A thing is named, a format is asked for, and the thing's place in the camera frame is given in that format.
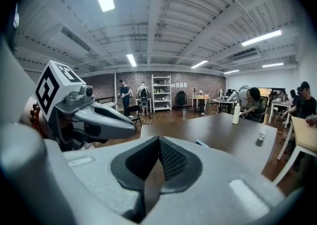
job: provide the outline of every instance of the gray shirt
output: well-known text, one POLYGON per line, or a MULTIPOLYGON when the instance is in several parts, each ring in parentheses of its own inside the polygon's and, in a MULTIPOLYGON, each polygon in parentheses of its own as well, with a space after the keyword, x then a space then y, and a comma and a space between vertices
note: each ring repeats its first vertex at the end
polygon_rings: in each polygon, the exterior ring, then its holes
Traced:
POLYGON ((256 102, 254 100, 252 100, 251 102, 248 101, 247 99, 247 92, 248 92, 248 89, 242 89, 240 90, 240 92, 237 94, 237 102, 241 102, 241 109, 244 110, 248 110, 249 108, 251 107, 254 107, 254 108, 258 108, 259 107, 259 101, 256 102))

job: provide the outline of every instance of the bottle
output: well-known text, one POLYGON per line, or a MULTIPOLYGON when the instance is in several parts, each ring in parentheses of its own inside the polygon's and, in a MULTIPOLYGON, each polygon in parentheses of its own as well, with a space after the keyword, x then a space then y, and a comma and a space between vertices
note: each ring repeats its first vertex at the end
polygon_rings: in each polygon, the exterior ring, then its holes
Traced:
POLYGON ((237 104, 234 108, 234 114, 233 114, 233 124, 237 124, 239 122, 239 116, 240 116, 240 105, 237 104))

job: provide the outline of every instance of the shelf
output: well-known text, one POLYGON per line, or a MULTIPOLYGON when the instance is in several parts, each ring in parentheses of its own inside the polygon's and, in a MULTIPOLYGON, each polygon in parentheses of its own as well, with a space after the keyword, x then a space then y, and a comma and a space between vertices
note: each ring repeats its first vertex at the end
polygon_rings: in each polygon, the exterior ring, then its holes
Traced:
POLYGON ((162 101, 159 101, 159 100, 156 100, 154 101, 155 103, 162 103, 162 102, 169 102, 170 103, 170 100, 162 100, 162 101))
POLYGON ((155 107, 156 111, 160 111, 160 110, 170 110, 170 107, 155 107))
POLYGON ((167 80, 169 78, 170 78, 170 76, 166 76, 166 77, 154 77, 153 76, 153 79, 164 79, 164 80, 166 79, 167 80))

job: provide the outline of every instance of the white table leg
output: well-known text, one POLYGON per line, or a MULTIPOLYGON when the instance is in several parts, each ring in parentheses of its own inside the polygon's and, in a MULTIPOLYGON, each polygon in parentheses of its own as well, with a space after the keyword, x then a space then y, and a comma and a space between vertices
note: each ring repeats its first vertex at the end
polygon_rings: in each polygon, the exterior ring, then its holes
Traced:
POLYGON ((287 114, 287 119, 286 119, 286 124, 285 124, 285 128, 287 127, 287 125, 288 125, 288 122, 289 122, 289 114, 287 114))
POLYGON ((279 154, 278 154, 278 157, 277 157, 278 160, 281 159, 281 157, 282 157, 282 155, 283 155, 283 153, 284 153, 284 151, 285 151, 285 149, 286 149, 286 147, 287 147, 287 144, 288 144, 288 142, 289 142, 289 140, 290 140, 290 138, 291 138, 292 132, 293 132, 293 124, 291 124, 291 127, 289 128, 289 131, 288 131, 288 134, 287 134, 287 138, 286 138, 286 140, 285 140, 285 143, 284 143, 284 145, 283 145, 283 147, 282 147, 281 152, 279 152, 279 154))
POLYGON ((301 148, 299 146, 296 146, 291 157, 289 158, 288 162, 285 164, 282 171, 278 174, 276 179, 274 179, 273 184, 277 185, 282 178, 285 176, 285 174, 289 171, 289 169, 292 167, 293 163, 295 162, 301 148))
POLYGON ((271 103, 271 111, 269 113, 268 123, 271 123, 271 119, 272 119, 272 116, 273 116, 273 110, 274 110, 274 105, 273 105, 273 102, 272 102, 271 103))

